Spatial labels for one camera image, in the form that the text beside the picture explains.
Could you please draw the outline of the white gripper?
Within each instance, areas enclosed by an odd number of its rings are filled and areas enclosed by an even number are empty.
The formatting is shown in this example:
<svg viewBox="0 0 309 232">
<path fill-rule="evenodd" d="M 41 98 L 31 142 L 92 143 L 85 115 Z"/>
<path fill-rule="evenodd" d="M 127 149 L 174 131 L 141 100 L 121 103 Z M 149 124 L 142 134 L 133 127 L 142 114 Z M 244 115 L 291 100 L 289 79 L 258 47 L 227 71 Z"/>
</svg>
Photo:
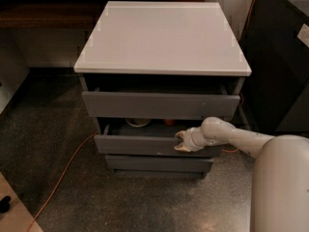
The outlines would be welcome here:
<svg viewBox="0 0 309 232">
<path fill-rule="evenodd" d="M 197 152 L 206 146 L 206 138 L 200 128 L 191 128 L 186 131 L 180 130 L 175 136 L 183 139 L 174 149 L 180 152 Z"/>
</svg>

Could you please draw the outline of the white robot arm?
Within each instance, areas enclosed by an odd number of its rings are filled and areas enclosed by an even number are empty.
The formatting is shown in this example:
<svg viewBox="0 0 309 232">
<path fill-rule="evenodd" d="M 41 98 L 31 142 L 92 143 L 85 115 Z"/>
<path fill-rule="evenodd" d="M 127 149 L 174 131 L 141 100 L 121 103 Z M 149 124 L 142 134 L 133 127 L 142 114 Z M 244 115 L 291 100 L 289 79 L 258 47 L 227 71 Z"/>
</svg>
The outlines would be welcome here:
<svg viewBox="0 0 309 232">
<path fill-rule="evenodd" d="M 309 139 L 242 130 L 216 117 L 181 130 L 177 151 L 230 144 L 255 160 L 250 232 L 309 232 Z"/>
</svg>

